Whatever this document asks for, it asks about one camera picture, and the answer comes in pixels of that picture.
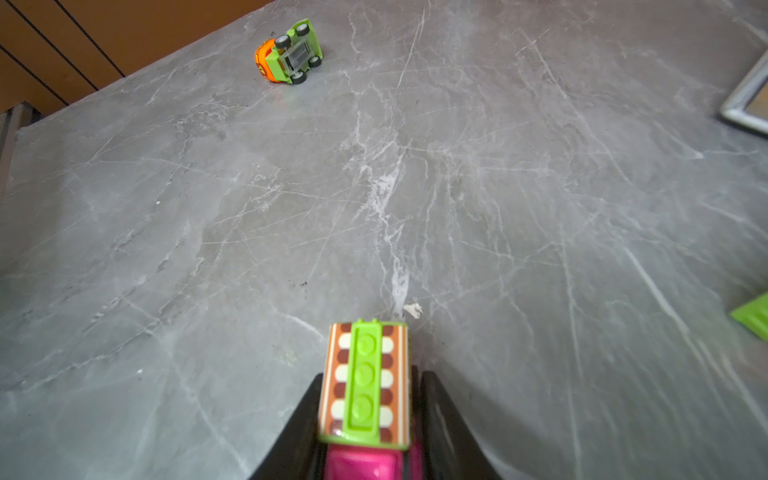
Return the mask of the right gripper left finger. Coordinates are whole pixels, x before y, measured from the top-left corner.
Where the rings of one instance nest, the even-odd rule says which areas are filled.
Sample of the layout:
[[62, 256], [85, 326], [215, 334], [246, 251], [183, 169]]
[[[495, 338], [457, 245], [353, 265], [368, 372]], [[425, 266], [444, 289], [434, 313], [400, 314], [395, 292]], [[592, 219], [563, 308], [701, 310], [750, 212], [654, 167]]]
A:
[[317, 438], [322, 384], [323, 375], [316, 375], [251, 480], [323, 478], [325, 448]]

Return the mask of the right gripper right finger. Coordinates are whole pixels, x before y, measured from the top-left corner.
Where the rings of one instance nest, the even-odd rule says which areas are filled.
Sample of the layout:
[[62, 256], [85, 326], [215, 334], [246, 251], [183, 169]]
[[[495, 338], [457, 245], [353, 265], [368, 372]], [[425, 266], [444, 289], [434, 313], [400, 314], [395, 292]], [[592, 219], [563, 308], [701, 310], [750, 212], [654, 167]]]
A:
[[413, 479], [498, 479], [445, 386], [433, 371], [414, 373]]

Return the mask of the pink toy truck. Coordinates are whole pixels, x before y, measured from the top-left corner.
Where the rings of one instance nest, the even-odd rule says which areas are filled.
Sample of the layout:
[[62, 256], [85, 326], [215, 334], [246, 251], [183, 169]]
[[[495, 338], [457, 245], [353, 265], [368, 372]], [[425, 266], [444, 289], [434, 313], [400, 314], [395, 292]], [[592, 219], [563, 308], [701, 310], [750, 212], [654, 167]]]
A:
[[404, 322], [330, 327], [318, 410], [325, 479], [420, 479], [415, 386]]

